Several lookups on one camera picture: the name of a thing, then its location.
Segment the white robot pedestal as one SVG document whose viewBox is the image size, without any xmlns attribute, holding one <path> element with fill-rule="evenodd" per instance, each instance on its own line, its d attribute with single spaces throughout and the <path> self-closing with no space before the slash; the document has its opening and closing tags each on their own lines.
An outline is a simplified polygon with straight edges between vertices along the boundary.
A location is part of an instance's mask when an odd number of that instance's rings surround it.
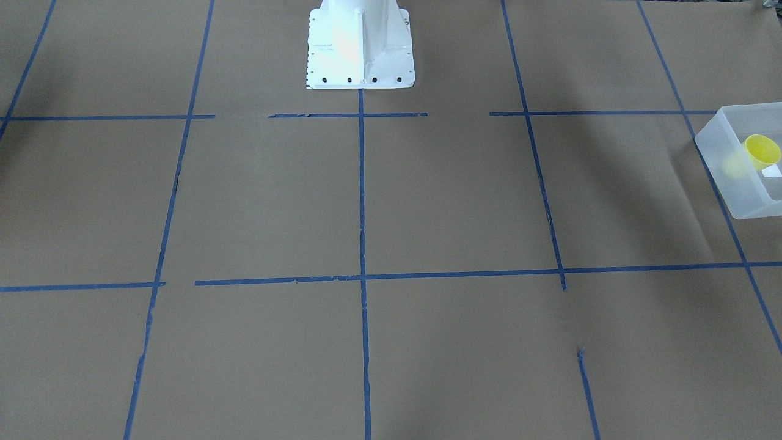
<svg viewBox="0 0 782 440">
<path fill-rule="evenodd" d="M 323 1 L 308 24 L 308 89 L 414 87 L 411 19 L 397 1 Z"/>
</svg>

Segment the white label sticker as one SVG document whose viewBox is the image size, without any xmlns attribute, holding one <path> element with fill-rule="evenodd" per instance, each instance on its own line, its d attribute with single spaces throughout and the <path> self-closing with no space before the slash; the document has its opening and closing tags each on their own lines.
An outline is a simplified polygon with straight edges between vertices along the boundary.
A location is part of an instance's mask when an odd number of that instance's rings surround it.
<svg viewBox="0 0 782 440">
<path fill-rule="evenodd" d="M 782 171 L 777 164 L 762 168 L 759 173 L 763 178 L 782 178 Z"/>
</svg>

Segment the yellow plastic cup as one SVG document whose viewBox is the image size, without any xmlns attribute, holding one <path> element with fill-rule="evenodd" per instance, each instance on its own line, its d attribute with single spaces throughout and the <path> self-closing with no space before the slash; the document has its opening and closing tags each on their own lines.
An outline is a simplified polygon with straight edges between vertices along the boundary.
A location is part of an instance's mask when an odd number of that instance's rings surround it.
<svg viewBox="0 0 782 440">
<path fill-rule="evenodd" d="M 751 134 L 742 143 L 745 153 L 757 172 L 777 165 L 781 160 L 779 145 L 764 134 Z"/>
</svg>

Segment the clear plastic storage box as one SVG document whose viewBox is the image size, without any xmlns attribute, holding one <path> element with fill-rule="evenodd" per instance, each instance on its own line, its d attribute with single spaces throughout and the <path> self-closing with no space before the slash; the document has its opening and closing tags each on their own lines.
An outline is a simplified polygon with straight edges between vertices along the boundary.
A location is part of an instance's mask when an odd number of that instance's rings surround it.
<svg viewBox="0 0 782 440">
<path fill-rule="evenodd" d="M 780 178 L 763 178 L 754 169 L 742 145 L 751 134 L 780 144 L 780 102 L 722 106 L 695 142 L 732 217 L 780 216 Z"/>
</svg>

